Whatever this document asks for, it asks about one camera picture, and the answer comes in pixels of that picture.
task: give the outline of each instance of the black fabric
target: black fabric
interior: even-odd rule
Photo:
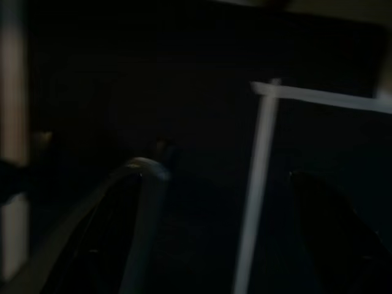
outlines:
[[[181,155],[146,293],[229,293],[259,99],[249,82],[371,97],[384,31],[204,1],[74,4],[32,7],[32,128],[61,133],[92,170],[173,139]],[[295,287],[311,289],[304,280],[315,283],[306,273]]]
[[[281,293],[289,288],[301,289],[303,293],[322,291],[314,283],[318,279],[314,275],[315,261],[304,245],[300,215],[288,180],[289,173],[296,170],[317,175],[336,187],[349,198],[362,221],[373,231],[380,231],[385,247],[392,248],[389,234],[392,141],[388,135],[391,124],[392,117],[384,113],[295,100],[279,102],[251,293],[260,289]],[[317,229],[320,231],[315,236],[323,231],[322,227],[314,228]],[[274,247],[270,245],[271,239],[275,240]],[[336,242],[325,241],[326,255],[335,250],[329,244]],[[276,252],[283,261],[275,261],[275,269],[266,269],[268,282],[262,284],[258,277],[268,265],[265,255],[276,255]]]

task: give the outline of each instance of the dark wall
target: dark wall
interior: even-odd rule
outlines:
[[[32,7],[32,126],[99,168],[173,139],[148,291],[229,293],[259,100],[249,82],[371,97],[384,31],[201,1],[110,4]]]

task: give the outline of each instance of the white post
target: white post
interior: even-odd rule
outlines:
[[[263,208],[268,159],[279,101],[277,96],[279,83],[279,80],[273,80],[268,85],[268,92],[263,98],[260,98],[258,107],[233,294],[247,293],[253,253],[257,240],[258,222]]]

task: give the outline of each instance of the dark background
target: dark background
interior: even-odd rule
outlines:
[[[27,24],[31,127],[62,146],[55,200],[82,197],[157,137],[180,150],[148,293],[231,289],[259,99],[249,82],[371,97],[386,44],[369,24],[203,1],[33,1]]]

